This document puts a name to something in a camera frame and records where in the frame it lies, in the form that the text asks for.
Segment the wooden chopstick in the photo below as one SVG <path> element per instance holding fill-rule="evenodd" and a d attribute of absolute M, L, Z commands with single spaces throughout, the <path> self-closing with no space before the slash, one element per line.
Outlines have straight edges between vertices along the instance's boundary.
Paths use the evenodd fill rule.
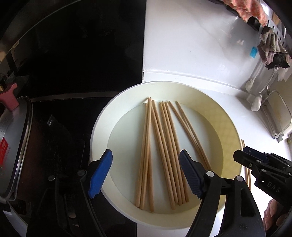
<path fill-rule="evenodd" d="M 175 200 L 174 200 L 174 194 L 173 194 L 173 189 L 172 189 L 172 182 L 171 182 L 170 173 L 169 173 L 169 169 L 168 169 L 168 165 L 167 165 L 164 146 L 162 143 L 163 140 L 165 142 L 165 138 L 164 138 L 163 133 L 160 132 L 160 131 L 162 131 L 161 123 L 160 123 L 160 121 L 159 121 L 159 123 L 157 121 L 157 120 L 159 120 L 159 117 L 158 117 L 155 101 L 153 101 L 152 117 L 153 117 L 152 121 L 153 121 L 153 125 L 155 128 L 156 137 L 157 137 L 157 143 L 158 143 L 159 150 L 160 150 L 162 165 L 163 165 L 163 169 L 164 169 L 164 176 L 165 176 L 165 180 L 166 180 L 166 187 L 167 187 L 167 191 L 168 191 L 169 202 L 170 202 L 171 209 L 175 210 Z"/>
<path fill-rule="evenodd" d="M 163 102 L 159 103 L 160 106 L 160 110 L 161 110 L 161 114 L 162 114 L 162 121 L 164 124 L 164 129 L 165 129 L 165 133 L 166 133 L 166 140 L 167 140 L 167 145 L 168 145 L 168 150 L 169 150 L 169 154 L 170 154 L 170 158 L 171 158 L 171 169 L 173 172 L 173 176 L 174 176 L 174 181 L 175 181 L 175 187 L 176 187 L 176 193 L 178 196 L 178 205 L 181 206 L 182 205 L 182 196 L 181 196 L 181 189 L 180 189 L 180 182 L 178 179 L 178 171 L 176 169 L 176 162 L 175 162 L 175 156 L 174 156 L 174 151 L 173 151 L 173 146 L 171 143 L 171 135 L 170 135 L 170 131 L 169 131 L 169 120 L 168 117 L 166 117 L 166 111 L 164 110 L 164 106 L 163 106 Z"/>
<path fill-rule="evenodd" d="M 152 161 L 151 161 L 151 148 L 149 151 L 149 162 L 148 162 L 148 195 L 149 195 L 149 207 L 150 211 L 154 212 L 154 198 L 153 198 L 153 180 L 152 180 Z"/>
<path fill-rule="evenodd" d="M 244 143 L 244 140 L 241 139 L 241 150 L 243 150 L 243 148 L 245 148 L 245 143 Z M 246 184 L 249 190 L 251 190 L 251 171 L 247 167 L 244 167 L 244 176 L 245 176 Z"/>
<path fill-rule="evenodd" d="M 152 108 L 151 101 L 152 99 L 148 98 L 147 127 L 146 127 L 146 136 L 145 136 L 145 155 L 144 155 L 142 190 L 141 190 L 141 200 L 140 200 L 140 209 L 142 210 L 145 207 L 148 163 L 149 163 L 149 153 L 150 153 L 150 126 L 151 126 L 151 108 Z"/>
<path fill-rule="evenodd" d="M 211 164 L 210 164 L 210 162 L 209 162 L 209 160 L 208 160 L 208 158 L 207 158 L 207 156 L 206 156 L 206 153 L 205 153 L 205 151 L 204 151 L 204 149 L 203 149 L 203 147 L 202 147 L 202 145 L 201 145 L 201 143 L 200 143 L 200 140 L 198 139 L 198 137 L 197 137 L 197 135 L 196 135 L 196 133 L 195 133 L 195 131 L 194 131 L 194 129 L 193 129 L 191 123 L 189 122 L 189 120 L 188 120 L 188 118 L 187 118 L 185 112 L 183 111 L 182 107 L 180 106 L 180 104 L 179 104 L 177 101 L 176 101 L 175 103 L 176 103 L 176 105 L 178 106 L 178 109 L 179 109 L 180 113 L 181 113 L 182 116 L 185 118 L 185 120 L 186 120 L 186 122 L 187 122 L 189 128 L 191 129 L 191 132 L 193 133 L 193 136 L 194 136 L 194 138 L 195 138 L 195 141 L 197 142 L 197 144 L 198 144 L 198 146 L 199 146 L 199 149 L 200 149 L 200 151 L 201 151 L 201 153 L 202 153 L 202 155 L 203 155 L 204 161 L 205 161 L 205 163 L 206 163 L 208 169 L 211 170 Z"/>
<path fill-rule="evenodd" d="M 180 185 L 179 191 L 180 191 L 180 195 L 181 195 L 181 199 L 182 199 L 182 204 L 185 204 L 185 190 L 184 190 L 184 186 L 183 186 L 183 177 L 182 177 L 182 173 L 181 173 L 181 169 L 180 169 L 180 163 L 178 160 L 178 153 L 177 153 L 177 149 L 176 149 L 176 145 L 175 145 L 175 141 L 174 141 L 174 135 L 173 135 L 174 124 L 172 121 L 172 117 L 168 112 L 169 108 L 167 107 L 167 103 L 162 102 L 162 106 L 164 108 L 164 112 L 165 112 L 165 116 L 166 116 L 166 120 L 167 120 L 167 124 L 168 124 L 168 130 L 170 133 L 171 146 L 172 146 L 173 156 L 175 159 L 174 169 L 176 169 L 177 173 L 178 173 L 178 181 L 179 181 L 179 185 Z"/>
<path fill-rule="evenodd" d="M 190 141 L 192 142 L 195 150 L 198 152 L 200 158 L 201 158 L 201 162 L 202 165 L 204 166 L 205 169 L 207 170 L 211 170 L 211 168 L 207 165 L 207 163 L 205 162 L 205 159 L 203 157 L 203 154 L 193 136 L 193 134 L 191 133 L 191 131 L 189 130 L 188 126 L 186 125 L 186 123 L 184 122 L 184 120 L 182 119 L 182 117 L 180 116 L 180 114 L 178 113 L 178 111 L 176 110 L 176 108 L 173 106 L 173 104 L 169 101 L 168 104 L 170 105 L 170 107 L 172 108 L 172 110 L 174 111 L 176 117 L 179 119 L 181 125 L 184 127 L 185 132 L 187 133 Z"/>
<path fill-rule="evenodd" d="M 171 116 L 171 112 L 170 112 L 168 103 L 165 102 L 164 104 L 165 104 L 165 107 L 166 107 L 166 110 L 167 110 L 167 113 L 168 113 L 168 117 L 169 117 L 169 120 L 170 120 L 171 128 L 172 128 L 172 134 L 173 134 L 173 137 L 174 137 L 176 154 L 177 154 L 177 157 L 179 157 L 179 155 L 180 155 L 180 145 L 178 143 L 178 136 L 177 136 L 176 131 L 175 131 L 175 126 L 174 126 L 174 123 L 173 123 L 173 119 L 172 119 L 172 116 Z M 190 201 L 189 194 L 188 194 L 188 191 L 187 191 L 188 190 L 188 185 L 187 185 L 187 180 L 185 178 L 185 175 L 184 175 L 181 167 L 180 167 L 180 173 L 181 173 L 181 176 L 182 176 L 183 189 L 184 189 L 184 192 L 185 192 L 185 201 L 188 203 Z"/>
<path fill-rule="evenodd" d="M 139 177 L 138 177 L 137 191 L 136 191 L 136 207 L 140 207 L 141 191 L 142 191 L 142 176 L 143 176 L 144 156 L 145 156 L 145 137 L 146 137 L 146 127 L 147 127 L 147 117 L 148 117 L 148 105 L 149 105 L 149 103 L 146 103 L 145 105 L 146 105 L 145 106 L 146 112 L 145 112 L 144 130 L 143 130 L 143 138 L 142 138 Z"/>
<path fill-rule="evenodd" d="M 163 149 L 164 149 L 164 153 L 165 153 L 165 157 L 166 157 L 167 168 L 168 168 L 168 171 L 169 171 L 169 176 L 170 176 L 170 181 L 171 181 L 174 201 L 175 201 L 175 203 L 178 203 L 178 195 L 176 193 L 175 181 L 174 181 L 173 171 L 171 169 L 169 152 L 168 152 L 168 149 L 167 149 L 166 139 L 165 139 L 165 136 L 164 136 L 162 124 L 160 122 L 160 118 L 159 118 L 159 115 L 158 115 L 158 111 L 157 111 L 155 102 L 152 104 L 152 106 L 154 108 L 154 113 L 155 113 L 155 116 L 156 116 L 156 119 L 157 119 L 157 122 L 158 122 L 158 127 L 159 127 L 159 131 L 160 131 L 161 139 L 162 139 L 162 144 L 163 144 Z"/>

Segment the red label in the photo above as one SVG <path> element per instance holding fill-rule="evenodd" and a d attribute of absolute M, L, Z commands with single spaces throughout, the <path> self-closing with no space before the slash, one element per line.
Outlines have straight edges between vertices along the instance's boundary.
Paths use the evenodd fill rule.
<path fill-rule="evenodd" d="M 3 165 L 4 156 L 8 147 L 8 143 L 5 138 L 2 139 L 0 144 L 0 165 Z"/>

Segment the black cloth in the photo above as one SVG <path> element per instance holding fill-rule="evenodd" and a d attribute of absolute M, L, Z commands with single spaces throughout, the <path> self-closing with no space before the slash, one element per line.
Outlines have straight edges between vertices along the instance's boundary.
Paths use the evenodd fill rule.
<path fill-rule="evenodd" d="M 266 68 L 269 70 L 274 67 L 290 67 L 289 64 L 286 62 L 286 53 L 276 53 L 274 55 L 273 61 L 269 65 L 266 65 Z"/>

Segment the round bowl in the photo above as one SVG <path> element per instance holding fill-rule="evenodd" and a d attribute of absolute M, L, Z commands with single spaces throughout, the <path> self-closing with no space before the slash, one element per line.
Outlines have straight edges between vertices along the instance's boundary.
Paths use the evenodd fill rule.
<path fill-rule="evenodd" d="M 151 128 L 151 159 L 153 172 L 154 212 L 135 206 L 142 134 L 147 98 L 159 101 L 178 101 L 185 111 L 210 161 L 219 176 L 234 179 L 241 166 L 233 160 L 234 151 L 241 148 L 234 124 L 224 109 L 203 92 L 180 83 L 156 81 L 133 86 L 114 97 L 98 116 L 91 136 L 91 161 L 100 159 L 109 148 L 113 164 L 102 186 L 106 199 L 123 215 L 134 222 L 162 229 L 190 227 L 200 200 L 191 193 L 190 202 L 170 207 L 164 171 Z M 193 160 L 200 161 L 182 126 L 172 113 L 180 150 L 186 149 Z M 218 210 L 225 203 L 220 199 Z"/>

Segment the white wall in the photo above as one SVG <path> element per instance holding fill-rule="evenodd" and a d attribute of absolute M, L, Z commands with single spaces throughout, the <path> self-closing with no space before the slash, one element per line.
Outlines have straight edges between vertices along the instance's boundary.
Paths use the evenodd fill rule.
<path fill-rule="evenodd" d="M 242 86 L 258 60 L 259 34 L 208 0 L 147 0 L 143 70 Z"/>

